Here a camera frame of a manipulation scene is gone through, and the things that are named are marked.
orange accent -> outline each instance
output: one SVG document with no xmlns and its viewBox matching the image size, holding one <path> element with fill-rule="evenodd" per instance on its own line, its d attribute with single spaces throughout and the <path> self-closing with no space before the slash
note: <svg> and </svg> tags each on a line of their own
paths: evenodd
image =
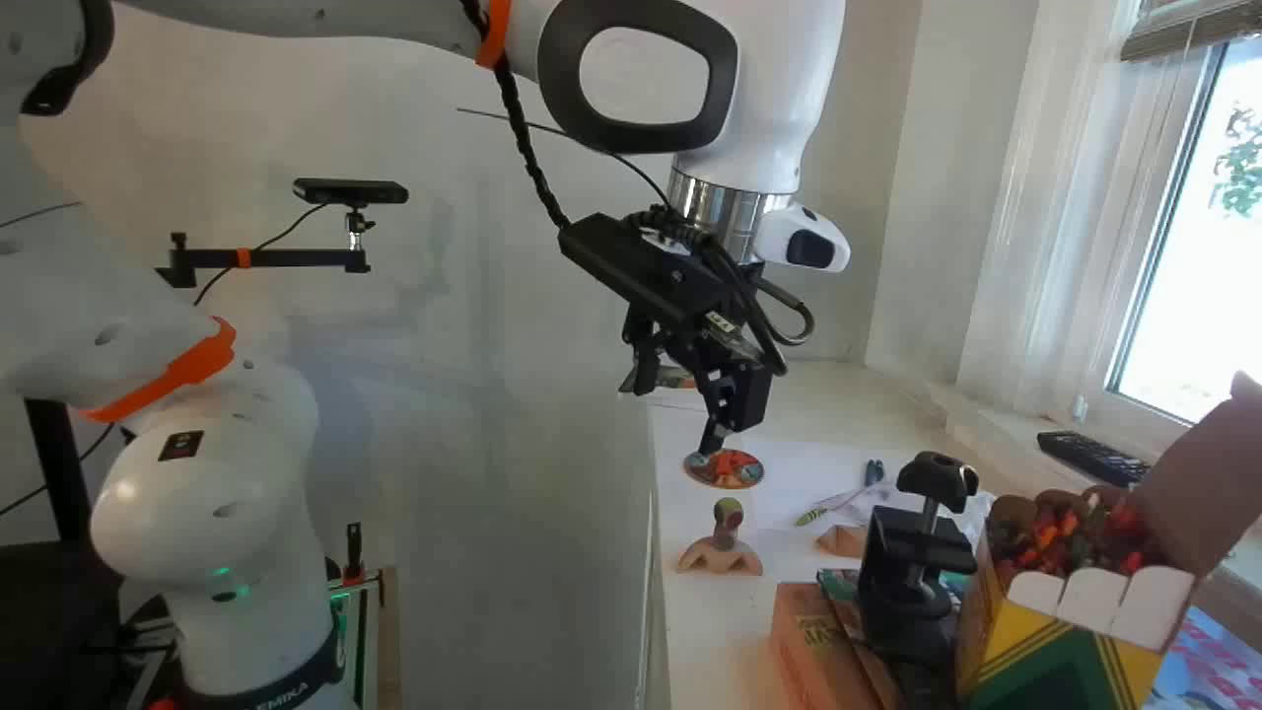
<svg viewBox="0 0 1262 710">
<path fill-rule="evenodd" d="M 211 380 L 217 370 L 223 370 L 238 360 L 238 352 L 234 352 L 238 327 L 223 320 L 217 320 L 217 324 L 222 324 L 217 337 L 209 337 L 209 338 L 192 342 L 185 355 L 170 360 L 170 367 L 157 380 L 135 387 L 128 396 L 123 396 L 97 412 L 85 412 L 85 418 L 123 421 L 123 418 L 161 404 L 167 396 L 173 396 L 180 387 L 195 387 L 195 383 Z"/>
<path fill-rule="evenodd" d="M 503 61 L 508 18 L 512 18 L 512 0 L 490 0 L 485 36 L 479 36 L 479 49 L 477 49 L 477 67 L 497 67 Z"/>
</svg>

white wall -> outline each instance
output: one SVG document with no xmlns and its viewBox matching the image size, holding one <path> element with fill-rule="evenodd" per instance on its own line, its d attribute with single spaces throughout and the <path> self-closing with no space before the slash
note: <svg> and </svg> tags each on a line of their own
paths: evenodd
<svg viewBox="0 0 1262 710">
<path fill-rule="evenodd" d="M 913 11 L 853 0 L 805 196 L 853 233 L 854 267 L 786 279 L 819 317 L 809 360 L 862 352 Z M 399 563 L 404 706 L 629 706 L 646 433 L 614 397 L 623 304 L 554 251 L 508 129 L 456 107 L 500 101 L 453 57 L 265 43 L 119 8 L 101 75 L 67 118 L 29 124 L 29 141 L 138 264 L 161 264 L 173 228 L 192 245 L 277 233 L 298 213 L 298 175 L 404 182 L 404 208 L 372 213 L 372 275 L 238 274 L 209 312 L 315 383 L 315 523 L 340 548 L 361 522 L 368 556 Z M 594 153 L 540 138 L 540 157 L 575 218 L 646 205 Z M 340 233 L 326 213 L 290 245 Z"/>
<path fill-rule="evenodd" d="M 917 16 L 867 362 L 955 383 L 1000 188 L 1035 0 Z"/>
</svg>

window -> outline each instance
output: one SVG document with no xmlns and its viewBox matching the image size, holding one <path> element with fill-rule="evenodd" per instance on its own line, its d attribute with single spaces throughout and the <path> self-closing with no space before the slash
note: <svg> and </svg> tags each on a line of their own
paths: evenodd
<svg viewBox="0 0 1262 710">
<path fill-rule="evenodd" d="M 1217 49 L 1109 387 L 1201 418 L 1262 375 L 1262 40 Z"/>
</svg>

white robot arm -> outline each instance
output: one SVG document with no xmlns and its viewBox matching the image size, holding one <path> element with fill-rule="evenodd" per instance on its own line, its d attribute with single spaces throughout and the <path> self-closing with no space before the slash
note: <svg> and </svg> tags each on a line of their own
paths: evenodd
<svg viewBox="0 0 1262 710">
<path fill-rule="evenodd" d="M 508 61 L 515 75 L 540 82 L 549 112 L 578 141 L 678 153 L 669 200 L 681 224 L 719 235 L 732 264 L 786 262 L 830 274 L 846 264 L 840 228 L 792 200 L 836 62 L 845 0 L 661 0 L 652 8 L 646 0 L 490 0 L 473 8 L 485 33 L 469 25 L 460 0 L 128 3 L 260 36 L 393 36 L 485 62 Z M 675 40 L 687 49 L 694 36 L 719 36 L 729 50 L 702 50 L 724 57 L 709 62 L 709 88 L 721 80 L 724 88 L 687 129 L 627 135 L 573 107 L 573 67 L 582 62 L 590 36 L 602 26 L 661 36 L 661 25 L 642 16 L 675 16 Z M 7 292 L 0 387 L 69 404 L 138 433 L 106 476 L 92 537 L 106 563 L 157 585 L 170 601 L 180 626 L 185 706 L 351 706 L 331 685 L 323 561 L 303 502 L 311 391 L 289 367 L 238 347 L 227 324 L 192 312 L 157 275 L 106 250 L 94 220 L 21 147 L 21 113 L 60 113 L 106 61 L 109 0 L 4 0 L 0 26 L 7 36 L 0 49 L 0 285 Z M 578 220 L 575 228 L 608 235 L 610 224 Z"/>
</svg>

white curtain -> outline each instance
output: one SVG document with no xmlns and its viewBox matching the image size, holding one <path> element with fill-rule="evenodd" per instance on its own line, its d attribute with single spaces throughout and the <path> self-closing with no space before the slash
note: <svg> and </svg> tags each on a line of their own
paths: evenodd
<svg viewBox="0 0 1262 710">
<path fill-rule="evenodd" d="M 1199 57 L 1121 62 L 1135 0 L 1043 0 L 958 387 L 1072 418 L 1103 383 Z"/>
</svg>

